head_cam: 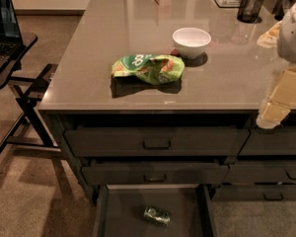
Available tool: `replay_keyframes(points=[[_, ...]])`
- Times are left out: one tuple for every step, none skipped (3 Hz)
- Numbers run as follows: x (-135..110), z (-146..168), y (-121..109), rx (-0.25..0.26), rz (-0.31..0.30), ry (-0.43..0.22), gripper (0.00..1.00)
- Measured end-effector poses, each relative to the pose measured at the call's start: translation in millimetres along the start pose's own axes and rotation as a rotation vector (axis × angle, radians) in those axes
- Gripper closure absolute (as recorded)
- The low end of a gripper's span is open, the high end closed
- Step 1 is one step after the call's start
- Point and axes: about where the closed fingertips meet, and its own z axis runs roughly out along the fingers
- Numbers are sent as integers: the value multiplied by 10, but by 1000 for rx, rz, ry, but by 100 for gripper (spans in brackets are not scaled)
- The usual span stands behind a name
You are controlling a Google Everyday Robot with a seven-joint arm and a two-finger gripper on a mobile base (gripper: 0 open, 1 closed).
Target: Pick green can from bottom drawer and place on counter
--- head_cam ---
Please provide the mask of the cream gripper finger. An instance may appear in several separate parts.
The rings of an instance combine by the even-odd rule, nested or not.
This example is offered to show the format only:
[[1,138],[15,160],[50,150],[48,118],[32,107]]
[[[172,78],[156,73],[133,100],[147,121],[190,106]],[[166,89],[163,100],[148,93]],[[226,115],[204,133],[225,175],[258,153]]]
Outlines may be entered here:
[[296,64],[280,72],[262,101],[256,119],[258,127],[273,129],[296,106]]
[[281,25],[281,21],[273,25],[267,32],[259,37],[257,40],[257,45],[265,48],[277,47],[277,38]]

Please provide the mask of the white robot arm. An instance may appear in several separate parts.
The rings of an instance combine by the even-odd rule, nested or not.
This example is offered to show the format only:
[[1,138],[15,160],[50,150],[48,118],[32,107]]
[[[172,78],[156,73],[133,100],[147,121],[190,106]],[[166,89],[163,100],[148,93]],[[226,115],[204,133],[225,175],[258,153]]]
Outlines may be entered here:
[[256,119],[258,127],[273,129],[296,107],[296,2],[285,13],[278,28],[277,53],[290,62],[283,71],[272,75],[266,98]]

